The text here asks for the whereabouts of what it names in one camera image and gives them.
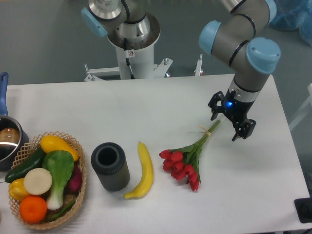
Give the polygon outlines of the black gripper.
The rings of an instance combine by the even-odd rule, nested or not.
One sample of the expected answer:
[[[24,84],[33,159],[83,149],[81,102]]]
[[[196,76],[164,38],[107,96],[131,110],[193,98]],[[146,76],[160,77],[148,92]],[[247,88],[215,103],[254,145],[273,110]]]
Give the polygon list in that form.
[[[247,118],[247,113],[256,98],[255,92],[247,92],[240,88],[229,88],[224,95],[222,91],[215,93],[208,103],[211,109],[211,120],[215,120],[219,113],[233,122],[235,135],[232,141],[238,138],[246,139],[256,126],[256,121]]]

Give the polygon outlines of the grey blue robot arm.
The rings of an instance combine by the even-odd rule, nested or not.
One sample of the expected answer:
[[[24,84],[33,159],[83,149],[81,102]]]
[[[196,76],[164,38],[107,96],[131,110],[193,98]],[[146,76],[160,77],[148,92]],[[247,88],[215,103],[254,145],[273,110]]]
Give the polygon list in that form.
[[[235,71],[227,93],[214,94],[209,102],[212,119],[222,113],[232,122],[234,138],[248,138],[256,122],[247,118],[251,106],[280,59],[279,46],[257,33],[276,15],[272,0],[225,0],[231,19],[209,22],[199,36],[199,46]],[[98,37],[115,47],[121,79],[160,78],[154,64],[154,44],[160,35],[157,19],[143,0],[91,0],[81,16]]]

